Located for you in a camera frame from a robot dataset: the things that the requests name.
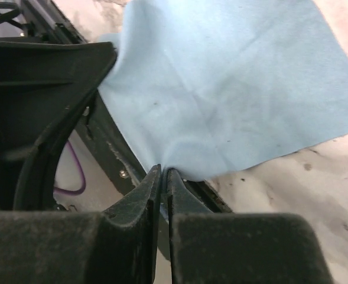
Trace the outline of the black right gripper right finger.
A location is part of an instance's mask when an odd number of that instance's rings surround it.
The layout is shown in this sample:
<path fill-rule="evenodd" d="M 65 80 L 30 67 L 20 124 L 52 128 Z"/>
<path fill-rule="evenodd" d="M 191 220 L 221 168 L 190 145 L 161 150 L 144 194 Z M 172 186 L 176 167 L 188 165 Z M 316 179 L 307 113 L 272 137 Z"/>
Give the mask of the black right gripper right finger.
<path fill-rule="evenodd" d="M 167 174 L 174 283 L 331 283 L 317 237 L 295 214 L 214 213 Z"/>

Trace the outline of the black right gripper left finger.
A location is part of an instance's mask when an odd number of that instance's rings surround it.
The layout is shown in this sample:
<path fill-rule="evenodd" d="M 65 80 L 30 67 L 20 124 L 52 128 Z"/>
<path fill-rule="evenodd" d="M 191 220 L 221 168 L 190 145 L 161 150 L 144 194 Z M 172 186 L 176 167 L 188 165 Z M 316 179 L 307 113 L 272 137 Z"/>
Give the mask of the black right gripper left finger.
<path fill-rule="evenodd" d="M 152 283 L 161 168 L 102 212 L 0 211 L 0 283 Z"/>

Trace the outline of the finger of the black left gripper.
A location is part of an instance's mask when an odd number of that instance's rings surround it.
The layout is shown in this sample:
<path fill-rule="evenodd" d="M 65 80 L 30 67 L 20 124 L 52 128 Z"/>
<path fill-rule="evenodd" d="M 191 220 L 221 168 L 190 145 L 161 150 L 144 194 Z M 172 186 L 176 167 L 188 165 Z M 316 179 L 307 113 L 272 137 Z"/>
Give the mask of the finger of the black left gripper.
<path fill-rule="evenodd" d="M 115 60 L 109 42 L 0 41 L 0 210 L 52 206 L 61 152 Z"/>

